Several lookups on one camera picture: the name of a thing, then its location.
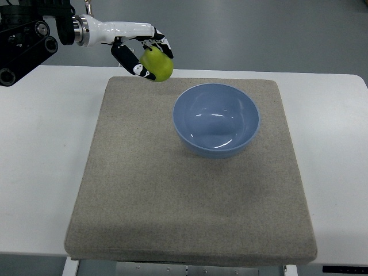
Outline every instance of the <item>green apple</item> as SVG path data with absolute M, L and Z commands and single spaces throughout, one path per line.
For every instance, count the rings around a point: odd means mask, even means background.
M 144 50 L 139 61 L 149 72 L 155 74 L 155 82 L 166 81 L 173 73 L 173 61 L 155 46 Z

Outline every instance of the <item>robotic arm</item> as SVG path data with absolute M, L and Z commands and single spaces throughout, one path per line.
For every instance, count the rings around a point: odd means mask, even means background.
M 70 1 L 19 0 L 17 6 L 0 6 L 0 85 L 15 84 L 58 50 L 44 16 L 55 17 L 62 44 L 109 44 L 112 55 L 128 72 L 154 81 L 156 76 L 124 43 L 136 39 L 144 48 L 156 46 L 173 58 L 165 36 L 148 23 L 100 22 L 92 15 L 91 1 L 85 2 L 87 14 L 80 16 L 75 15 Z

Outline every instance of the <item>bowl rim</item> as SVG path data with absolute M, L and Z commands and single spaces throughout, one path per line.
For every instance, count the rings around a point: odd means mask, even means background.
M 231 88 L 233 88 L 233 89 L 235 89 L 235 90 L 237 90 L 237 91 L 239 91 L 239 92 L 242 92 L 242 93 L 243 93 L 247 98 L 249 98 L 249 99 L 251 100 L 251 102 L 252 102 L 252 104 L 255 106 L 255 109 L 256 109 L 257 114 L 258 114 L 258 124 L 257 124 L 257 128 L 256 128 L 255 132 L 253 133 L 253 135 L 252 135 L 248 140 L 246 140 L 245 142 L 243 142 L 243 143 L 241 143 L 240 145 L 238 145 L 238 146 L 236 146 L 236 147 L 233 147 L 233 148 L 218 149 L 218 150 L 217 150 L 217 149 L 205 148 L 205 147 L 201 147 L 200 145 L 196 145 L 196 144 L 192 143 L 191 141 L 189 141 L 187 138 L 185 138 L 185 137 L 181 134 L 181 132 L 178 130 L 177 125 L 176 125 L 175 120 L 174 120 L 174 110 L 175 110 L 175 107 L 176 107 L 176 105 L 177 105 L 177 102 L 179 101 L 180 97 L 181 97 L 182 95 L 184 95 L 184 93 L 186 93 L 187 91 L 189 91 L 189 90 L 191 90 L 191 89 L 193 89 L 193 88 L 195 88 L 195 87 L 197 87 L 197 86 L 204 86 L 204 85 L 222 85 L 222 86 L 228 86 L 228 87 L 231 87 Z M 175 103 L 174 103 L 174 107 L 172 108 L 172 122 L 174 123 L 175 130 L 176 130 L 177 134 L 179 134 L 179 135 L 180 135 L 180 138 L 181 138 L 181 139 L 184 139 L 184 140 L 185 140 L 185 142 L 189 143 L 189 144 L 190 144 L 190 145 L 192 145 L 193 147 L 196 147 L 196 148 L 201 149 L 201 150 L 204 150 L 204 151 L 214 152 L 214 153 L 215 153 L 215 152 L 218 152 L 218 153 L 221 153 L 221 152 L 230 152 L 230 151 L 236 151 L 236 150 L 238 150 L 239 148 L 244 147 L 244 146 L 245 146 L 245 145 L 247 145 L 251 140 L 253 140 L 253 138 L 258 134 L 258 131 L 259 131 L 259 128 L 260 128 L 260 112 L 259 112 L 258 106 L 255 104 L 254 100 L 253 100 L 251 97 L 249 97 L 249 95 L 248 95 L 247 93 L 245 93 L 243 90 L 241 90 L 241 89 L 239 89 L 239 88 L 237 88 L 237 87 L 235 87 L 235 86 L 232 86 L 232 85 L 227 85 L 227 84 L 225 84 L 225 83 L 219 83 L 219 82 L 208 82 L 208 83 L 200 83 L 200 84 L 198 84 L 198 85 L 192 86 L 192 87 L 190 87 L 190 88 L 186 89 L 184 92 L 182 92 L 182 93 L 180 94 L 180 96 L 177 98 L 177 100 L 176 100 L 176 101 L 175 101 Z

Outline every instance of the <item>gray felt pad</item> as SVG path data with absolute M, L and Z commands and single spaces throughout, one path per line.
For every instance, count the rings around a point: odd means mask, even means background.
M 261 127 L 240 154 L 205 159 L 175 133 L 186 89 L 235 86 Z M 74 259 L 206 266 L 306 264 L 317 247 L 277 84 L 114 77 L 105 91 L 65 239 Z

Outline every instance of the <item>white robot arm segment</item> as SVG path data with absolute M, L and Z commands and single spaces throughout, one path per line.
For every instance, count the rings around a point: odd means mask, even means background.
M 112 44 L 116 37 L 121 37 L 122 42 L 125 42 L 136 37 L 155 35 L 155 27 L 149 23 L 101 22 L 88 14 L 75 16 L 74 19 L 76 42 L 84 47 L 90 47 L 96 43 Z

